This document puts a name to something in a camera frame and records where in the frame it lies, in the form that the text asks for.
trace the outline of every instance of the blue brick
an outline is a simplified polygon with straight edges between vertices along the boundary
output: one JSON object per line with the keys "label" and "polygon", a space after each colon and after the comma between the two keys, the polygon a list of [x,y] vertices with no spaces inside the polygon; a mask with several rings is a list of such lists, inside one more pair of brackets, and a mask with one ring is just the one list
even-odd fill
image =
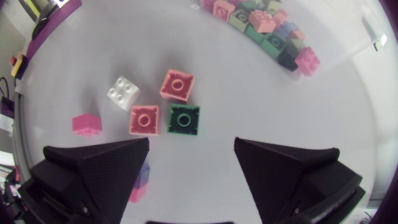
{"label": "blue brick", "polygon": [[297,25],[293,22],[286,22],[285,24],[281,25],[279,29],[275,31],[275,33],[278,34],[283,40],[286,40],[290,35],[290,32],[298,29],[299,27],[297,27]]}
{"label": "blue brick", "polygon": [[148,183],[149,171],[150,169],[148,164],[144,163],[144,165],[141,167],[136,183],[134,184],[135,189],[140,189],[142,186]]}

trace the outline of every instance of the pink brick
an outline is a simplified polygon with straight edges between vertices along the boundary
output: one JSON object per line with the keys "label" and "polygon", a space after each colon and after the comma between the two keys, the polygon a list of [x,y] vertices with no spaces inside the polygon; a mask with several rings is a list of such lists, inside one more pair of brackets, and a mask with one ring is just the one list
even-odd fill
{"label": "pink brick", "polygon": [[72,131],[86,138],[102,132],[101,118],[91,114],[83,114],[72,119]]}
{"label": "pink brick", "polygon": [[284,22],[286,22],[287,16],[281,12],[278,12],[273,17],[274,22],[276,23],[276,29],[280,27]]}
{"label": "pink brick", "polygon": [[191,74],[170,69],[160,89],[166,100],[186,103],[192,91],[194,77]]}
{"label": "pink brick", "polygon": [[201,0],[201,7],[204,10],[213,12],[214,9],[214,2],[216,2],[217,0]]}
{"label": "pink brick", "polygon": [[155,135],[160,133],[159,106],[132,106],[130,134]]}
{"label": "pink brick", "polygon": [[146,191],[147,184],[142,186],[140,189],[133,188],[129,198],[129,202],[138,203],[138,201],[140,201],[144,197]]}
{"label": "pink brick", "polygon": [[235,6],[223,1],[218,0],[214,3],[213,15],[224,22],[229,21],[229,16],[235,11]]}
{"label": "pink brick", "polygon": [[294,31],[290,32],[290,35],[288,36],[288,38],[303,40],[305,38],[305,35],[301,30],[294,30]]}
{"label": "pink brick", "polygon": [[312,76],[317,70],[320,61],[315,55],[311,47],[306,47],[301,50],[295,63],[298,65],[298,71],[303,73],[305,76]]}
{"label": "pink brick", "polygon": [[252,11],[249,16],[249,22],[258,33],[272,32],[276,28],[276,23],[268,12]]}
{"label": "pink brick", "polygon": [[281,12],[283,15],[285,15],[286,17],[289,15],[289,13],[287,13],[285,11],[285,9],[279,9],[279,12]]}

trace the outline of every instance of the wire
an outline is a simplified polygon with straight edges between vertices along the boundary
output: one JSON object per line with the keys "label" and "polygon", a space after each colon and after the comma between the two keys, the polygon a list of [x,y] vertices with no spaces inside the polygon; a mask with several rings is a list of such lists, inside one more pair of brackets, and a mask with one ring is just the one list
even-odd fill
{"label": "wire", "polygon": [[10,207],[13,203],[16,203],[16,202],[17,202],[17,200],[15,200],[15,201],[9,203],[9,204],[6,206],[6,209],[7,209],[8,207]]}
{"label": "wire", "polygon": [[372,219],[372,216],[370,216],[368,212],[365,212],[365,213],[368,215],[368,217],[369,217],[370,219]]}
{"label": "wire", "polygon": [[[0,78],[0,82],[1,82],[1,80],[4,80],[4,82],[6,83],[6,87],[7,87],[7,96],[6,97],[10,98],[10,90],[8,88],[8,82],[7,82],[6,78],[4,78],[4,77]],[[1,90],[1,93],[3,94],[3,96],[5,96],[3,90],[1,88],[0,88],[0,90]]]}

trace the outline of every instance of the pile of bricks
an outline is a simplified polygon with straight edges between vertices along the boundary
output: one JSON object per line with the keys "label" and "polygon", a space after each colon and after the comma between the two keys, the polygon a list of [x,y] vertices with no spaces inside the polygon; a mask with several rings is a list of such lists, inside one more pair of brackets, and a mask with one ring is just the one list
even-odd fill
{"label": "pile of bricks", "polygon": [[304,33],[293,22],[280,0],[201,0],[204,10],[255,41],[291,72],[312,76],[320,61],[304,44]]}

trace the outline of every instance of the dark green brick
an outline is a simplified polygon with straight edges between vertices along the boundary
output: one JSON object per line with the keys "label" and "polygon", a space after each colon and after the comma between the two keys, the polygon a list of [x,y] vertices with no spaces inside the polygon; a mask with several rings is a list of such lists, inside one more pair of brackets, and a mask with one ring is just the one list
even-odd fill
{"label": "dark green brick", "polygon": [[261,47],[271,57],[277,58],[278,55],[283,51],[286,43],[276,33],[268,33],[261,43]]}
{"label": "dark green brick", "polygon": [[278,56],[278,63],[289,71],[294,72],[299,67],[294,61],[295,59],[296,56],[292,55],[292,53],[286,48]]}
{"label": "dark green brick", "polygon": [[250,13],[250,12],[256,10],[257,6],[256,6],[256,3],[252,2],[252,1],[246,1],[246,2],[239,3],[238,8],[246,11],[247,13]]}
{"label": "dark green brick", "polygon": [[265,38],[264,34],[257,33],[256,30],[254,30],[252,25],[248,25],[248,28],[246,29],[246,35],[249,36],[250,38],[252,38],[258,44],[261,44]]}
{"label": "dark green brick", "polygon": [[167,132],[197,135],[199,112],[199,106],[172,104]]}
{"label": "dark green brick", "polygon": [[289,39],[286,41],[286,47],[278,56],[278,63],[294,72],[299,67],[295,59],[299,55],[300,51],[305,47],[305,44],[300,39]]}

